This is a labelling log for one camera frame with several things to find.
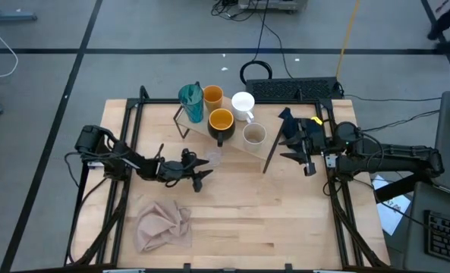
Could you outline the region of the pink cloth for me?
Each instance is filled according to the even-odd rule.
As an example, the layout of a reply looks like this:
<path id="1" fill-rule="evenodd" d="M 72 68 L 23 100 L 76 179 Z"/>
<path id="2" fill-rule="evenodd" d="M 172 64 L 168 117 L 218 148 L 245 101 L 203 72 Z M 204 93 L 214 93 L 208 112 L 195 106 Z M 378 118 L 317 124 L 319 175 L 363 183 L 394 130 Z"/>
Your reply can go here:
<path id="1" fill-rule="evenodd" d="M 136 251 L 149 252 L 166 244 L 192 246 L 191 211 L 174 200 L 152 201 L 138 214 L 134 232 Z"/>

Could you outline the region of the dark navy cloth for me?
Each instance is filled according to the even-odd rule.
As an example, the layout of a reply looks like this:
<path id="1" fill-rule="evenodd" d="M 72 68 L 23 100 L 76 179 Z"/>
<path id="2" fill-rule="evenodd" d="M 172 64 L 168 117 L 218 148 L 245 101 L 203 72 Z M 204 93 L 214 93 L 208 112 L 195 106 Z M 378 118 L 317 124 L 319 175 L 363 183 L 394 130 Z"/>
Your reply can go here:
<path id="1" fill-rule="evenodd" d="M 300 118 L 294 118 L 291 114 L 290 108 L 285 108 L 280 114 L 279 117 L 284 121 L 284 126 L 282 128 L 282 133 L 286 139 L 290 139 L 292 137 L 300 137 L 298 133 L 298 122 Z"/>

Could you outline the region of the black mug orange inside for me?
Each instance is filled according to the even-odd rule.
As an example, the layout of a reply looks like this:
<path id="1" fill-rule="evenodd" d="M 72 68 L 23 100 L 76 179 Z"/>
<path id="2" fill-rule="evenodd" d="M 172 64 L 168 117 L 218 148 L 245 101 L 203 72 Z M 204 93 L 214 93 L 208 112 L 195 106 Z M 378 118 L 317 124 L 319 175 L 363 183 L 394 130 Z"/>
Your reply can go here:
<path id="1" fill-rule="evenodd" d="M 207 123 L 209 135 L 222 147 L 225 140 L 229 140 L 235 132 L 233 114 L 225 108 L 218 108 L 209 114 Z"/>

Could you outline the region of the grey equipment cart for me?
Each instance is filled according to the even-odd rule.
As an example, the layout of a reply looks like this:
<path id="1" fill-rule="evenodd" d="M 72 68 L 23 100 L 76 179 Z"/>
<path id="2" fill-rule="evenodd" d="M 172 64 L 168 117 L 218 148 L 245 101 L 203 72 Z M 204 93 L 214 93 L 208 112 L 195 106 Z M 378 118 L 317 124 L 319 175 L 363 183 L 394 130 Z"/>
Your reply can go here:
<path id="1" fill-rule="evenodd" d="M 238 0 L 238 7 L 244 9 L 266 8 L 278 11 L 285 11 L 289 14 L 304 11 L 309 0 Z"/>

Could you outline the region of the black perforated box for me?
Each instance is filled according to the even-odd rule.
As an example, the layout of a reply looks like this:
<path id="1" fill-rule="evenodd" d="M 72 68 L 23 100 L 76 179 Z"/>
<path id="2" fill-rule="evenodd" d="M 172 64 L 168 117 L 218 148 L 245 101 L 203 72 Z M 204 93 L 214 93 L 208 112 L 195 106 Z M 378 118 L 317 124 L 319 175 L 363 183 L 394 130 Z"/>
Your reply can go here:
<path id="1" fill-rule="evenodd" d="M 248 80 L 246 91 L 258 99 L 342 99 L 344 91 L 335 77 Z"/>

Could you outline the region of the tall cream cup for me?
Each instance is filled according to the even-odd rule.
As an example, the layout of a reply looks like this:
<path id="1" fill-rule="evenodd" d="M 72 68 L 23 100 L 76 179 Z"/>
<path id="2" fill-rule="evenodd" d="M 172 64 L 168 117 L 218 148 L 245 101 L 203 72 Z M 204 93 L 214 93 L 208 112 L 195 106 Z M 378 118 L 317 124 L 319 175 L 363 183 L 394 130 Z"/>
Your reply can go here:
<path id="1" fill-rule="evenodd" d="M 267 137 L 266 128 L 259 123 L 253 122 L 243 129 L 244 148 L 249 152 L 258 152 Z"/>

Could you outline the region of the small orange cup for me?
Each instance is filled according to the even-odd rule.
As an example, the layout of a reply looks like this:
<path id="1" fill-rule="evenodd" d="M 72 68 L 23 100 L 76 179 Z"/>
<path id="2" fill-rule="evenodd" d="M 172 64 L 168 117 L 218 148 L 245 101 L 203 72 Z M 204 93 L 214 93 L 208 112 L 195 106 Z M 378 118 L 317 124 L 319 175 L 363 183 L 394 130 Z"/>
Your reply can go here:
<path id="1" fill-rule="evenodd" d="M 206 86 L 203 89 L 205 106 L 209 113 L 222 107 L 223 90 L 216 85 Z"/>

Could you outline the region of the blue faceted plastic tumbler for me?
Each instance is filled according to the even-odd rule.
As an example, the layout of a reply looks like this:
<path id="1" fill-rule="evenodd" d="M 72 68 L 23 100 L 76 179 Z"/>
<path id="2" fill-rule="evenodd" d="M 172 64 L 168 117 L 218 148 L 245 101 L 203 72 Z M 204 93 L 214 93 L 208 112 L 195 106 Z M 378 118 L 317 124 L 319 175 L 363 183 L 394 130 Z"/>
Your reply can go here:
<path id="1" fill-rule="evenodd" d="M 203 89 L 199 82 L 181 87 L 178 99 L 190 122 L 199 123 L 203 120 Z"/>

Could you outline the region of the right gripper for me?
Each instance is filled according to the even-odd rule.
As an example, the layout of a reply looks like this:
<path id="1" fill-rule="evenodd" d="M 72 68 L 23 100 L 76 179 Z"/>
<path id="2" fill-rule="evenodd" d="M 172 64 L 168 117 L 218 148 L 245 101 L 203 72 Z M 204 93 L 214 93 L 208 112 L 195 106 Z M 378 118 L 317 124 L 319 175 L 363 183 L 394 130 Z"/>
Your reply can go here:
<path id="1" fill-rule="evenodd" d="M 279 143 L 280 146 L 301 145 L 301 152 L 283 152 L 280 156 L 296 161 L 299 165 L 305 165 L 304 174 L 306 176 L 316 173 L 311 156 L 322 155 L 326 150 L 326 133 L 323 125 L 318 125 L 310 118 L 300 118 L 298 122 L 300 137 L 292 137 Z"/>

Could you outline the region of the white ceramic mug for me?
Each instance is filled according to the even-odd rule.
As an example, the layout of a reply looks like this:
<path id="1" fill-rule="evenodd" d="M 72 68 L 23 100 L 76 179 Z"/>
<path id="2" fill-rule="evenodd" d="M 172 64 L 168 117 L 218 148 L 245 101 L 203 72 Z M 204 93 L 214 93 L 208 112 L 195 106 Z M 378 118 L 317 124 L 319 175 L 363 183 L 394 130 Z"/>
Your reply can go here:
<path id="1" fill-rule="evenodd" d="M 253 107 L 255 106 L 254 97 L 247 92 L 235 93 L 231 98 L 232 114 L 238 121 L 254 122 Z"/>

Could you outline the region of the white paper sheet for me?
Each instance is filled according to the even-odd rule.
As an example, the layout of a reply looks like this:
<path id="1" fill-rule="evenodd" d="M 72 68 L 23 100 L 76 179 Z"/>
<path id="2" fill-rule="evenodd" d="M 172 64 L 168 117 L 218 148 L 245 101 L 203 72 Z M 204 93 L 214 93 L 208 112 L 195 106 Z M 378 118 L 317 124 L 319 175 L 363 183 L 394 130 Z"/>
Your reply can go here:
<path id="1" fill-rule="evenodd" d="M 382 229 L 392 236 L 400 224 L 403 215 L 409 208 L 411 201 L 406 196 L 396 196 L 382 204 L 378 203 L 377 210 L 379 213 Z"/>

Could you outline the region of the grey desk foot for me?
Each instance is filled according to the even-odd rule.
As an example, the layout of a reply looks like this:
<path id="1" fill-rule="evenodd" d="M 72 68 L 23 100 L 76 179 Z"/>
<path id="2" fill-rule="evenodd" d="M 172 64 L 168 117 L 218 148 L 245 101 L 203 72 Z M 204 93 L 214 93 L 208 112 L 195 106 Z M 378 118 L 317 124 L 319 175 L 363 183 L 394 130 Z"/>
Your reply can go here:
<path id="1" fill-rule="evenodd" d="M 22 20 L 37 20 L 37 16 L 31 12 L 4 12 L 0 9 L 0 22 L 2 21 L 22 21 Z"/>

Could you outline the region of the wooden shelf black legs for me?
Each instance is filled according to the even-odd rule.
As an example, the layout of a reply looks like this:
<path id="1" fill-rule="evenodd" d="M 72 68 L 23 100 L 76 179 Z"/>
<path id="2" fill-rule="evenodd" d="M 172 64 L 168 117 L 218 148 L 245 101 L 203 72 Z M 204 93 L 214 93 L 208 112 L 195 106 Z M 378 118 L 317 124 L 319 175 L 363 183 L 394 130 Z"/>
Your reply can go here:
<path id="1" fill-rule="evenodd" d="M 223 96 L 221 108 L 228 109 L 232 113 L 231 98 Z M 198 133 L 201 133 L 202 135 L 211 137 L 207 130 L 209 114 L 210 113 L 208 112 L 203 99 L 203 120 L 201 122 L 199 123 L 190 122 L 182 105 L 179 108 L 176 115 L 174 116 L 174 120 L 178 127 L 182 125 L 186 127 L 187 130 L 194 130 Z M 235 132 L 229 140 L 224 141 L 223 145 L 226 144 L 228 146 L 233 146 L 236 149 L 239 149 L 243 152 L 248 152 L 251 155 L 256 156 L 257 158 L 264 160 L 266 163 L 263 167 L 263 172 L 266 172 L 269 166 L 269 162 L 276 148 L 275 140 L 278 137 L 280 137 L 281 134 L 282 119 L 278 117 L 278 112 L 276 110 L 269 108 L 267 105 L 258 104 L 257 100 L 255 100 L 255 106 L 253 107 L 253 114 L 254 114 L 254 122 L 262 124 L 266 128 L 267 132 L 266 140 L 262 145 L 261 149 L 258 152 L 249 152 L 244 148 L 243 129 L 249 123 L 247 123 L 246 121 L 238 121 L 236 119 L 234 119 Z"/>

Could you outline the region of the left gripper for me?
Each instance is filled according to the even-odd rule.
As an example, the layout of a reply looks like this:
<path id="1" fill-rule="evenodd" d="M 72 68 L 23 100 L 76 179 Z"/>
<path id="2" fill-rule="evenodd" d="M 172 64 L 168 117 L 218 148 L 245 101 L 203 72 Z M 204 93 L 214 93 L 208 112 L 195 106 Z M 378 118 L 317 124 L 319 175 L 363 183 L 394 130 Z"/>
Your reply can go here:
<path id="1" fill-rule="evenodd" d="M 195 152 L 189 149 L 183 149 L 181 161 L 168 161 L 160 158 L 160 166 L 157 172 L 157 181 L 164 183 L 166 187 L 174 187 L 181 179 L 191 179 L 192 187 L 196 193 L 199 193 L 203 187 L 202 179 L 212 173 L 212 170 L 195 172 L 194 168 L 206 165 L 208 160 L 197 158 Z"/>

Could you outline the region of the black keyboard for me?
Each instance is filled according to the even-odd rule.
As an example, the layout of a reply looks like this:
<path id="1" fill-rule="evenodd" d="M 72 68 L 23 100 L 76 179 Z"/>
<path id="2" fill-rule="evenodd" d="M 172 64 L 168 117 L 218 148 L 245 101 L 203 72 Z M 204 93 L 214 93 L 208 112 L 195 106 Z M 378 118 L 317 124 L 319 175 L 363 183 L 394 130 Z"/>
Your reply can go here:
<path id="1" fill-rule="evenodd" d="M 424 232 L 424 252 L 450 262 L 450 215 L 425 210 L 423 221 L 428 226 Z"/>

